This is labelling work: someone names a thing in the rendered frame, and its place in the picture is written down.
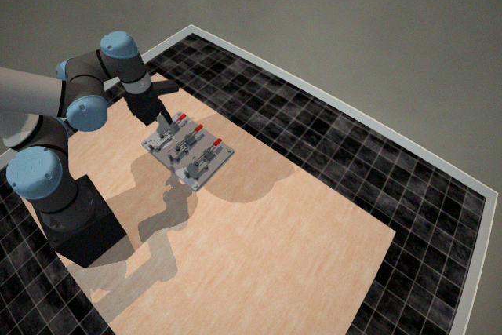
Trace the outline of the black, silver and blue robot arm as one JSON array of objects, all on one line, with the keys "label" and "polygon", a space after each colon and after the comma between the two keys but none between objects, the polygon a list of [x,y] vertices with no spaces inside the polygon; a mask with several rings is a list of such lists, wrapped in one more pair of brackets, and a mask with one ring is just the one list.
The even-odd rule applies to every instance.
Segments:
[{"label": "black, silver and blue robot arm", "polygon": [[69,172],[69,136],[61,118],[82,132],[98,130],[107,121],[104,82],[118,77],[134,94],[151,85],[129,33],[111,32],[100,46],[58,64],[58,79],[0,67],[0,136],[18,152],[7,166],[7,181],[58,232],[81,227],[96,207],[94,194]]}]

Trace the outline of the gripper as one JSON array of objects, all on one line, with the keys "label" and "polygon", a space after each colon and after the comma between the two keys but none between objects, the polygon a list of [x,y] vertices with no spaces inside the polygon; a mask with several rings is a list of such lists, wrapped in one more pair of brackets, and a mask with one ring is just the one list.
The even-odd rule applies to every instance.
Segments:
[{"label": "gripper", "polygon": [[[151,83],[149,88],[142,93],[134,94],[125,91],[122,96],[133,116],[136,116],[145,126],[149,126],[152,122],[156,121],[158,122],[158,128],[156,129],[158,134],[170,129],[172,134],[175,135],[173,120],[163,102],[161,102],[158,96],[149,97],[152,89],[153,84]],[[160,112],[161,115],[159,114]]]}]

